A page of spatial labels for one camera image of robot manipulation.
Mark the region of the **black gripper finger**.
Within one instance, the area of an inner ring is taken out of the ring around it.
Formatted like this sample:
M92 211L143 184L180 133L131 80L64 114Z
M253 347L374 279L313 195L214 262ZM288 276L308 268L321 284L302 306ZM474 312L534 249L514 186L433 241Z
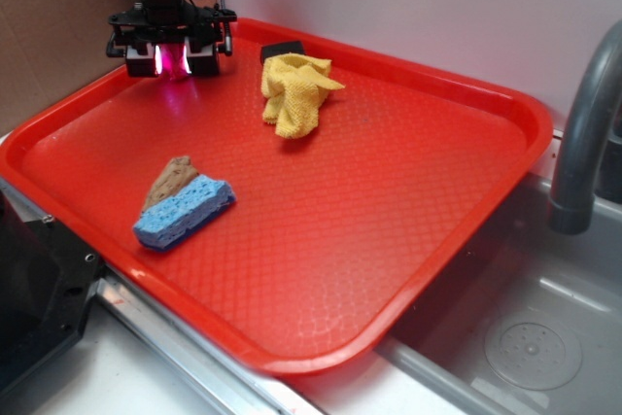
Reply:
M132 78L155 78L160 75L160 49L152 43L143 49L126 48L125 67Z
M220 74L218 47L211 43L202 45L186 39L186 68L193 77L214 77Z

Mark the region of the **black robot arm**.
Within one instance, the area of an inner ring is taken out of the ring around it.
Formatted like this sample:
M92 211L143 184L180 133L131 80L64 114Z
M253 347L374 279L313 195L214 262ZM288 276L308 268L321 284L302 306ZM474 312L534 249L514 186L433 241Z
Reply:
M109 16L106 55L122 58L134 78L217 76L219 56L232 55L236 21L225 0L136 0Z

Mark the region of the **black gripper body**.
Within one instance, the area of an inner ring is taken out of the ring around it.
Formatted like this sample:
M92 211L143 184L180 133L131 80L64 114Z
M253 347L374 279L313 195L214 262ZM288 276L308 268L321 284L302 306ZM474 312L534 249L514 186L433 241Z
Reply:
M182 44L186 40L193 54L206 46L214 46L226 56L233 53L230 25L237 21L233 10L183 5L164 16L157 14L155 21L149 13L139 6L108 17L113 28L106 46L108 57L125 57L128 47L144 52L147 45Z

